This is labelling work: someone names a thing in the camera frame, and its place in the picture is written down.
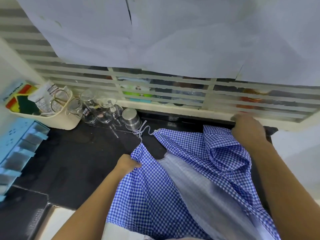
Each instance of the left hand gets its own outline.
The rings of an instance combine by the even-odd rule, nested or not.
[[[130,155],[123,154],[119,158],[114,170],[124,177],[126,174],[132,172],[134,168],[140,168],[141,166],[141,163],[134,161]]]

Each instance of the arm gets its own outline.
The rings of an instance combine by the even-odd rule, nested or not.
[[[106,218],[122,178],[141,164],[123,154],[114,170],[66,221],[52,240],[101,240]]]
[[[232,134],[257,165],[282,240],[319,240],[320,207],[266,140],[263,126],[247,114],[237,114],[234,120]]]

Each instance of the pair of scissors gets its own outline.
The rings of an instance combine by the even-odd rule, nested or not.
[[[56,97],[57,93],[60,92],[60,91],[66,93],[67,100]],[[52,106],[54,102],[60,104],[63,107],[63,106],[66,105],[66,103],[68,102],[69,98],[70,98],[70,95],[65,90],[57,89],[56,92],[53,95],[53,99],[50,102],[50,107],[51,107],[52,111],[57,113],[57,111],[55,111],[53,106]]]

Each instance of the kitchen counter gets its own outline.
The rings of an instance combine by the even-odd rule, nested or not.
[[[202,132],[203,124],[231,129],[233,123],[177,117],[162,113],[139,112],[151,130],[166,128]],[[267,128],[270,137],[276,129]],[[123,153],[130,154],[140,143],[137,135],[125,126],[102,123],[89,126],[80,122],[73,130],[51,129],[48,139],[38,147],[0,202],[0,238],[33,239],[46,212],[52,205],[77,209],[111,172]],[[143,138],[157,151],[158,141],[146,132]],[[252,177],[259,177],[252,172]],[[263,198],[261,185],[256,185]]]

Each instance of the white basket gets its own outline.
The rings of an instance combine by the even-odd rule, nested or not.
[[[25,113],[15,113],[10,111],[11,113],[23,117],[23,118],[29,118],[29,119],[34,119],[42,124],[51,127],[51,128],[57,128],[57,129],[63,129],[63,130],[72,130],[77,126],[79,123],[80,119],[73,115],[69,114],[66,115],[66,109],[67,105],[70,103],[70,101],[73,99],[73,93],[71,91],[70,98],[66,102],[65,106],[63,107],[62,110],[60,110],[58,113],[55,115],[49,116],[49,117],[44,117],[44,116],[38,116],[38,115],[32,115],[32,114],[25,114]]]

